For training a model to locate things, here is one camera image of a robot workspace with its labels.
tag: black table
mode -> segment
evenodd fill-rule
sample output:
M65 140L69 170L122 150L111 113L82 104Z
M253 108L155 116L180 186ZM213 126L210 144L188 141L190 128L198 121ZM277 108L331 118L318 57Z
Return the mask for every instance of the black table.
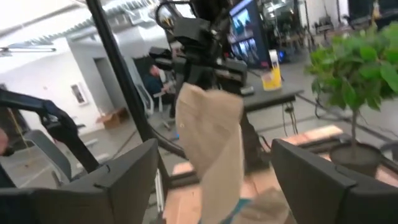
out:
M244 110L247 113L293 102L296 100L296 95L304 92L299 86L288 82L283 82L279 90L265 91L259 78L250 78L248 85L252 85L255 92L243 98Z

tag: person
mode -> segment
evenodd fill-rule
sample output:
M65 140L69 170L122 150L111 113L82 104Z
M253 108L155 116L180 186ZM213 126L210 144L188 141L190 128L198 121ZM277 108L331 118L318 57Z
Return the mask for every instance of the person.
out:
M8 136L6 132L0 128L0 156L4 155L8 147Z
M8 136L6 132L0 128L0 156L10 156L11 154L13 154L13 151L8 148ZM0 189L7 187L15 187L15 185L0 164Z
M154 97L154 95L158 93L164 93L164 95L162 95L162 103L165 105L171 105L169 116L170 118L174 118L175 94L168 93L171 86L162 83L162 80L160 79L159 68L155 65L151 66L149 69L149 74L144 75L142 82L144 83L145 89L154 100L155 105L159 105L159 98Z

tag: doorway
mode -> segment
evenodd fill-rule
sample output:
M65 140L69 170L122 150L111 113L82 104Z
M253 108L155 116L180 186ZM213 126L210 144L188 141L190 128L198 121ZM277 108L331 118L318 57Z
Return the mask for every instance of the doorway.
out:
M115 109L126 108L126 99L107 58L95 58L95 65Z

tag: metal frame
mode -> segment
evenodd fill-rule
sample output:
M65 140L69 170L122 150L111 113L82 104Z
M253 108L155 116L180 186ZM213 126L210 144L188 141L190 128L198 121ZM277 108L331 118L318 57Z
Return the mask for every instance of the metal frame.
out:
M98 35L102 40L106 54L109 58L109 61L111 62L112 69L119 82L121 91L126 99L127 108L130 111L131 116L137 126L137 131L142 141L144 142L151 138L157 138L160 147L164 148L166 151L169 151L179 157L186 159L186 156L183 153L183 149L181 147L178 147L175 144L171 144L170 142L168 142L168 140L163 138L148 123L148 120L145 116L144 107L139 98L139 94L136 87L134 86L126 63L122 58L119 47L111 32L100 1L87 1L87 7L93 16L95 26L98 30ZM167 193L169 189L199 183L196 172L187 172L185 174L169 176L159 151L158 156L158 169L160 172L164 198L167 198Z

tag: plant pot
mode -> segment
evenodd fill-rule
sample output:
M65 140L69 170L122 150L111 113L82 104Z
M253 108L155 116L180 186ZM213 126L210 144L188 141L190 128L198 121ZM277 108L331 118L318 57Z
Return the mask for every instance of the plant pot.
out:
M329 153L330 160L356 172L375 177L382 159L378 148L369 144L357 143L356 156L352 157L351 143L340 144Z

